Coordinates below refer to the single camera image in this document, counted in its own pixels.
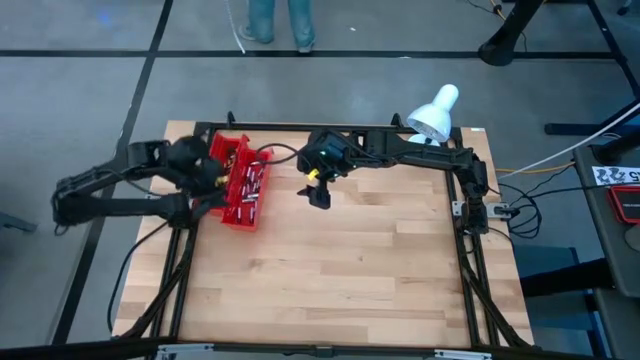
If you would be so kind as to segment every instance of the concrete floor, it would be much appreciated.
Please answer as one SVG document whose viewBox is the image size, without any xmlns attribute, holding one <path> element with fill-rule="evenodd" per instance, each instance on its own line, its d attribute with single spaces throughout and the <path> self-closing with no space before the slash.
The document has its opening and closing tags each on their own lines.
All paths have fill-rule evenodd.
<svg viewBox="0 0 640 360">
<path fill-rule="evenodd" d="M 244 20 L 245 2 L 231 2 L 236 21 Z M 278 3 L 276 41 L 248 49 L 293 49 L 286 6 Z M 162 4 L 2 0 L 0 49 L 147 49 Z M 618 17 L 616 1 L 598 4 L 640 76 L 640 12 Z M 317 49 L 325 50 L 475 51 L 501 23 L 464 0 L 322 0 L 315 2 L 315 18 Z M 545 5 L 526 34 L 530 51 L 607 50 L 584 5 Z M 161 49 L 235 48 L 222 1 L 175 2 Z M 58 179 L 113 155 L 143 61 L 0 58 L 0 210 L 39 224 L 32 235 L 1 233 L 1 347 L 50 340 L 85 227 L 54 237 L 49 197 Z M 455 125 L 487 128 L 499 167 L 529 164 L 579 140 L 546 136 L 544 123 L 597 123 L 631 99 L 613 61 L 515 61 L 494 68 L 480 60 L 158 59 L 132 140 L 161 137 L 170 119 L 217 121 L 229 110 L 248 122 L 386 124 L 394 112 L 406 116 L 428 102 L 445 83 L 460 88 Z M 528 189 L 544 178 L 506 182 Z M 568 171 L 545 188 L 577 183 Z M 116 196 L 139 194 L 119 186 Z M 601 256 L 582 194 L 544 198 L 540 205 L 539 237 L 514 238 L 516 244 L 573 246 L 582 261 Z M 108 298 L 138 225 L 133 218 L 106 221 L 70 341 L 108 338 Z M 534 336 L 549 349 L 588 347 L 584 331 L 534 328 Z"/>
</svg>

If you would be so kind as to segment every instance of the wooden work surface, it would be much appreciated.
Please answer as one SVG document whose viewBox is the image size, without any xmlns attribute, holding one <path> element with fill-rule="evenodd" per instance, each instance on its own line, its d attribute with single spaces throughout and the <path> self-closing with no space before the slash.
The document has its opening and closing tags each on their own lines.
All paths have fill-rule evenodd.
<svg viewBox="0 0 640 360">
<path fill-rule="evenodd" d="M 194 126 L 192 121 L 170 121 L 165 137 L 173 142 L 193 134 Z M 245 133 L 253 148 L 270 142 L 299 148 L 308 136 Z M 497 189 L 486 133 L 467 128 L 462 133 L 465 146 L 487 162 L 491 187 Z M 275 158 L 290 155 L 286 149 L 274 150 Z M 306 184 L 295 160 L 273 166 L 256 233 L 231 230 L 217 217 L 201 221 L 179 338 L 468 347 L 444 172 L 410 166 L 359 169 L 330 184 L 330 210 L 312 207 L 296 195 Z M 151 190 L 175 191 L 158 178 Z M 487 201 L 499 198 L 492 195 Z M 145 217 L 138 238 L 161 223 Z M 507 231 L 497 220 L 490 226 Z M 165 228 L 133 255 L 114 334 L 130 328 L 156 295 L 170 234 Z M 482 241 L 494 302 L 532 343 L 511 244 L 493 232 Z M 482 306 L 477 299 L 476 304 L 486 341 Z M 162 334 L 168 332 L 172 308 L 170 299 Z"/>
</svg>

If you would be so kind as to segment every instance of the metal bracket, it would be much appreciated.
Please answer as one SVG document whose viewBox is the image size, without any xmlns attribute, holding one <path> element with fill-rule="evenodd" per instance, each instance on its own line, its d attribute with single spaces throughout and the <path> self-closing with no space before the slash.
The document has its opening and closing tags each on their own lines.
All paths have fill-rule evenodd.
<svg viewBox="0 0 640 360">
<path fill-rule="evenodd" d="M 477 353 L 471 351 L 438 350 L 434 357 L 450 360 L 491 360 L 489 353 Z"/>
<path fill-rule="evenodd" d="M 165 359 L 171 354 L 213 351 L 213 344 L 171 344 L 158 346 L 158 355 Z"/>
<path fill-rule="evenodd" d="M 464 201 L 452 201 L 451 209 L 453 211 L 453 216 L 462 216 L 462 205 Z M 489 219 L 503 219 L 509 220 L 511 219 L 511 214 L 500 211 L 501 209 L 507 210 L 509 209 L 509 204 L 507 203 L 488 203 L 484 204 L 485 208 L 487 208 L 487 218 Z"/>
</svg>

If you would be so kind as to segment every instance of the label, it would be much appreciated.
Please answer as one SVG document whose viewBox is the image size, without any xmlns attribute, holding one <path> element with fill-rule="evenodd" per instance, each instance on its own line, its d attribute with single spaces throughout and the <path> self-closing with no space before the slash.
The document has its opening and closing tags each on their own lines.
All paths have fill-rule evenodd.
<svg viewBox="0 0 640 360">
<path fill-rule="evenodd" d="M 616 185 L 637 182 L 640 185 L 640 168 L 619 166 L 592 166 L 593 178 L 598 185 Z"/>
</svg>

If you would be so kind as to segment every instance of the desk lamp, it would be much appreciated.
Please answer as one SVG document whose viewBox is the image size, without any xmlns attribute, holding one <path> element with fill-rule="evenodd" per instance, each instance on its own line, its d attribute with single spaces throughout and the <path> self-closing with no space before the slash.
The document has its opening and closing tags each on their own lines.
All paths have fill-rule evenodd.
<svg viewBox="0 0 640 360">
<path fill-rule="evenodd" d="M 407 123 L 418 132 L 410 142 L 439 146 L 449 140 L 451 116 L 449 111 L 458 100 L 458 88 L 447 84 L 440 88 L 431 104 L 422 105 L 407 118 Z"/>
</svg>

